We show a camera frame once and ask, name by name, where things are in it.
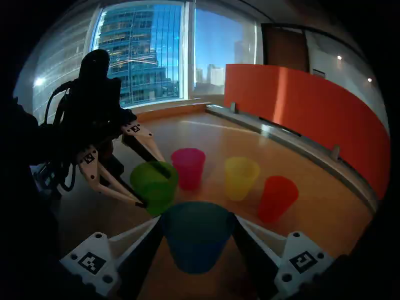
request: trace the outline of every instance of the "yellow cup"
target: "yellow cup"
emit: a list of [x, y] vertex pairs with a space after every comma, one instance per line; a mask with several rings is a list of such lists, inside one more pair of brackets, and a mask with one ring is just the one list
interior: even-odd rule
[[246, 157], [225, 161], [225, 194], [232, 201], [243, 200], [260, 174], [259, 165]]

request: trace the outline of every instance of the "orange panel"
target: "orange panel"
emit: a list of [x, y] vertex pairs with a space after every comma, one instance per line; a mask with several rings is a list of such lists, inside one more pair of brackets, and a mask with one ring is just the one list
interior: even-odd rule
[[341, 86], [273, 65], [226, 66], [225, 100], [241, 112], [275, 122], [332, 149], [383, 198], [389, 182], [390, 138], [378, 117]]

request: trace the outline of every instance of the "building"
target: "building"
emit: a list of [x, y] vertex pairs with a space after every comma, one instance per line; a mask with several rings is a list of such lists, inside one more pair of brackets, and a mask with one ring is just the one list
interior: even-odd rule
[[203, 79], [203, 69], [196, 68], [196, 83], [202, 84], [204, 82]]
[[103, 13], [95, 48], [121, 79], [120, 104], [179, 98], [180, 5], [132, 5]]
[[210, 68], [210, 84], [214, 86], [223, 86], [225, 84], [225, 68]]

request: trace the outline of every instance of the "window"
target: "window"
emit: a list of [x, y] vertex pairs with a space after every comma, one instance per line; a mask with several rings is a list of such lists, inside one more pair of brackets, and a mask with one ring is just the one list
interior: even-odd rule
[[110, 55], [108, 77], [120, 78], [124, 88], [121, 107], [180, 98], [182, 10], [178, 2], [131, 2], [101, 14], [93, 48]]
[[224, 94], [227, 64], [256, 63], [256, 35], [253, 20], [212, 3], [197, 3], [193, 94]]

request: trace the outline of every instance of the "plastic cup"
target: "plastic cup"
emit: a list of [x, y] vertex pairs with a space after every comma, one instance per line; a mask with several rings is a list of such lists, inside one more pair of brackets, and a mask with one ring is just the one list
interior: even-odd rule
[[235, 216], [219, 205], [186, 202], [161, 216], [161, 226], [176, 266], [189, 274], [211, 270], [235, 227]]
[[[168, 171], [166, 178], [159, 170]], [[172, 165], [161, 161], [150, 161], [138, 165], [130, 174], [132, 188], [146, 202], [147, 212], [152, 216], [162, 214], [175, 198], [178, 185], [178, 173]]]
[[179, 174], [179, 186], [182, 190], [196, 190], [202, 182], [206, 155], [196, 148], [182, 148], [171, 155], [172, 165]]
[[258, 217], [264, 223], [276, 222], [298, 197], [299, 190], [293, 181], [283, 176], [271, 176], [264, 184]]
[[246, 157], [225, 161], [225, 194], [232, 201], [243, 200], [260, 174], [259, 165]]

